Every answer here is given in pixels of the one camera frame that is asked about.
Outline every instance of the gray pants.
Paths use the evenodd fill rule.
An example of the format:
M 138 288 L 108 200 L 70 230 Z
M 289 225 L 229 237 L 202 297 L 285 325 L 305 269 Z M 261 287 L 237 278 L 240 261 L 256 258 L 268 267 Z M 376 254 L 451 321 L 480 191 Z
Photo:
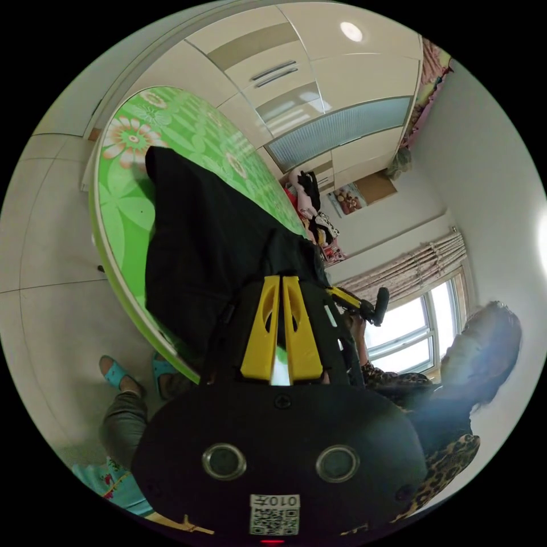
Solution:
M 167 384 L 166 394 L 172 399 L 193 386 L 182 374 L 174 374 Z M 147 425 L 148 407 L 144 400 L 132 391 L 118 393 L 99 428 L 99 439 L 107 455 L 130 470 L 135 450 Z

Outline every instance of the woman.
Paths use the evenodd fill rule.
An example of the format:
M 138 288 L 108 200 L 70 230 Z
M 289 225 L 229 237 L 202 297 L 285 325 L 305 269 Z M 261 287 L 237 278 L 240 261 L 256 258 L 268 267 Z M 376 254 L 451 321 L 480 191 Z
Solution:
M 424 507 L 473 461 L 480 438 L 471 430 L 471 414 L 492 402 L 511 374 L 522 329 L 506 306 L 487 304 L 470 317 L 443 357 L 440 385 L 423 374 L 397 375 L 375 368 L 365 346 L 365 323 L 356 319 L 351 330 L 367 387 L 407 413 L 426 456 L 427 476 L 398 521 Z

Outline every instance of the person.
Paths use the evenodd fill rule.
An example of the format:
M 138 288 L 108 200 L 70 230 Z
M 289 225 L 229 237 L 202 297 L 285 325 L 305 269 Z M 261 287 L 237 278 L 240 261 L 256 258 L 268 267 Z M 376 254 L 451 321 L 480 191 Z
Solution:
M 181 530 L 195 530 L 196 527 L 189 522 L 180 524 L 158 515 L 130 471 L 134 452 L 148 424 L 148 408 L 144 400 L 146 390 L 110 356 L 101 357 L 99 368 L 105 380 L 119 391 L 99 428 L 99 439 L 107 453 L 107 461 L 101 466 L 76 464 L 72 466 L 72 472 L 102 498 L 134 515 Z M 186 393 L 194 386 L 159 353 L 152 357 L 152 370 L 154 384 L 163 401 Z
M 506 306 L 489 303 L 456 336 L 442 359 L 441 383 L 435 385 L 424 374 L 396 374 L 375 368 L 366 348 L 365 328 L 360 317 L 352 319 L 350 331 L 365 385 L 390 398 L 407 414 L 426 457 L 427 476 L 396 522 L 424 507 L 473 461 L 480 438 L 471 430 L 471 413 L 490 403 L 509 377 L 519 355 L 522 331 L 518 318 Z M 97 474 L 91 466 L 86 475 L 75 466 L 73 471 L 118 506 L 157 519 L 130 473 L 134 451 L 147 424 L 144 388 L 112 358 L 104 356 L 99 364 L 105 379 L 120 391 L 100 429 L 109 455 L 107 469 Z M 162 399 L 176 397 L 193 385 L 159 354 L 154 355 L 153 370 Z M 165 525 L 181 526 L 164 520 Z
M 361 318 L 354 318 L 350 327 L 365 385 L 406 413 L 426 457 L 427 476 L 396 522 L 429 503 L 475 458 L 480 437 L 473 434 L 471 415 L 492 402 L 515 368 L 522 327 L 507 306 L 488 303 L 467 320 L 442 358 L 438 385 L 424 374 L 375 368 L 365 345 L 365 327 Z

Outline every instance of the blue slipper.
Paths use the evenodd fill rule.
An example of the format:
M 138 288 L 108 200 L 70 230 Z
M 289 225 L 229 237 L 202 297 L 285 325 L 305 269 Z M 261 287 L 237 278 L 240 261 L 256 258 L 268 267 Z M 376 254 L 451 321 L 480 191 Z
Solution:
M 101 359 L 99 359 L 99 363 L 103 360 L 104 357 L 108 357 L 109 359 L 112 359 L 112 366 L 108 369 L 108 372 L 104 375 L 104 379 L 113 387 L 115 387 L 117 390 L 120 390 L 120 383 L 124 376 L 129 376 L 133 382 L 139 386 L 139 389 L 141 390 L 141 396 L 144 397 L 146 394 L 146 390 L 141 386 L 123 367 L 120 366 L 120 364 L 112 358 L 110 355 L 103 355 L 101 356 Z
M 178 374 L 178 370 L 168 361 L 158 360 L 157 357 L 160 356 L 158 352 L 155 352 L 152 357 L 152 371 L 154 374 L 154 385 L 156 386 L 156 391 L 160 396 L 160 399 L 167 401 L 160 391 L 160 376 L 162 374 Z

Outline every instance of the white wall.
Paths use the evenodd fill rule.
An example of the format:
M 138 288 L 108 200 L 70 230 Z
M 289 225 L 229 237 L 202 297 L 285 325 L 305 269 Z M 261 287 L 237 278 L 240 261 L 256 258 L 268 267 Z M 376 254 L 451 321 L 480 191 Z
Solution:
M 386 264 L 403 253 L 416 249 L 422 243 L 434 241 L 448 234 L 453 225 L 454 219 L 452 214 L 450 211 L 447 211 L 432 221 L 425 222 L 412 230 L 406 231 L 404 234 L 378 243 L 374 247 L 360 252 L 343 262 L 329 266 L 326 270 L 329 281 L 335 285 L 350 277 Z
M 480 451 L 447 497 L 494 456 L 522 415 L 547 354 L 547 272 L 539 222 L 547 200 L 532 159 L 488 91 L 461 65 L 436 100 L 413 149 L 466 240 L 479 304 L 498 299 L 520 318 L 523 345 L 498 397 L 472 419 Z
M 446 212 L 439 193 L 418 162 L 414 162 L 412 171 L 403 173 L 394 186 L 396 194 L 342 218 L 327 196 L 321 196 L 322 211 L 340 230 L 338 243 L 344 253 L 354 255 L 370 249 Z

